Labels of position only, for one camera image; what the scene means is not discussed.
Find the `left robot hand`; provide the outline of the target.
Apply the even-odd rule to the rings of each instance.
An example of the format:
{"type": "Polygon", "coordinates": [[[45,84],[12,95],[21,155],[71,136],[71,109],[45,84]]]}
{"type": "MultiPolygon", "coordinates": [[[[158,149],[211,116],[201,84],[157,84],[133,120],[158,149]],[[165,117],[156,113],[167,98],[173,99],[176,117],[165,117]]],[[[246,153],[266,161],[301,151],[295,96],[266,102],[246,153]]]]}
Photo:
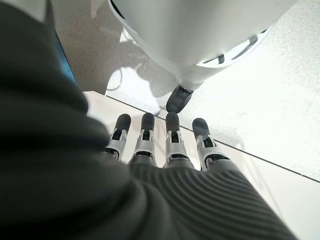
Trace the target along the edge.
{"type": "Polygon", "coordinates": [[[48,0],[0,3],[0,237],[293,240],[224,156],[198,171],[107,152],[105,126],[60,67],[48,0]]]}

